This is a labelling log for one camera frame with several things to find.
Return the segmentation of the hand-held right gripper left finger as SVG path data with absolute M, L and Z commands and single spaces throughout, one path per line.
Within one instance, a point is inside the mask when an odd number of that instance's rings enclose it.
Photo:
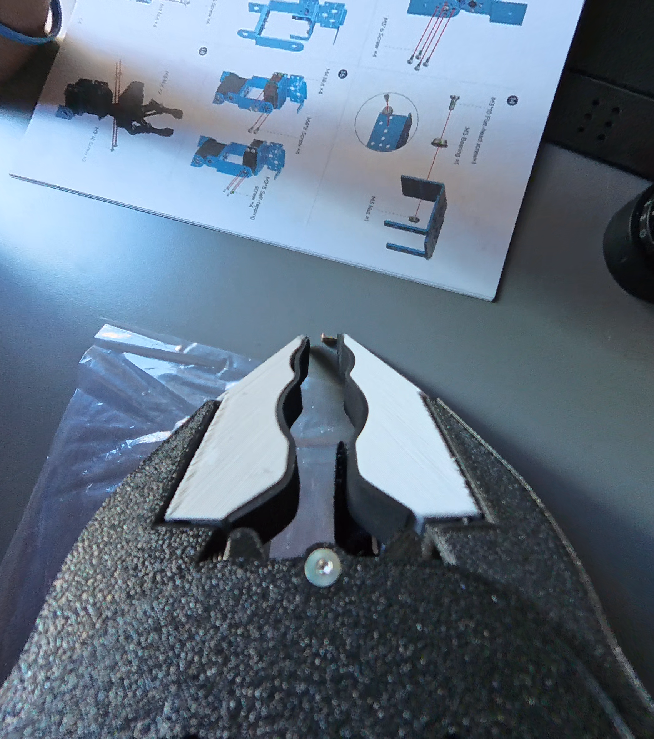
M 235 525 L 284 492 L 295 472 L 290 434 L 300 410 L 300 384 L 308 370 L 309 340 L 297 336 L 219 400 L 165 513 L 166 522 Z

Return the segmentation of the clear plastic bag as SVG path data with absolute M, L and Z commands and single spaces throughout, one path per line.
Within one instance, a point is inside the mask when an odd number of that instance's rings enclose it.
M 177 337 L 100 328 L 35 487 L 0 543 L 0 672 L 16 660 L 65 555 L 109 494 L 203 402 L 258 364 Z

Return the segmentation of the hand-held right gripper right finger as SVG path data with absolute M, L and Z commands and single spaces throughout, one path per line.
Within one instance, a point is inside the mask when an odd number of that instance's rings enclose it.
M 350 336 L 342 339 L 368 407 L 356 442 L 359 476 L 417 520 L 479 517 L 422 391 Z

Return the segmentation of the white instruction booklet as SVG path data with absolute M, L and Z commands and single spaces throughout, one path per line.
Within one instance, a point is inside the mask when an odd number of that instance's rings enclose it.
M 76 2 L 13 176 L 493 300 L 583 2 Z

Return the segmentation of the blue wristband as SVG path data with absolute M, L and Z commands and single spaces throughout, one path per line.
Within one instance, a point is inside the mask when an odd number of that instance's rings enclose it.
M 49 2 L 49 31 L 43 36 L 30 36 L 21 32 L 10 29 L 3 23 L 0 23 L 0 37 L 11 42 L 23 44 L 25 46 L 36 47 L 50 43 L 57 39 L 62 30 L 63 25 L 63 7 L 60 1 Z

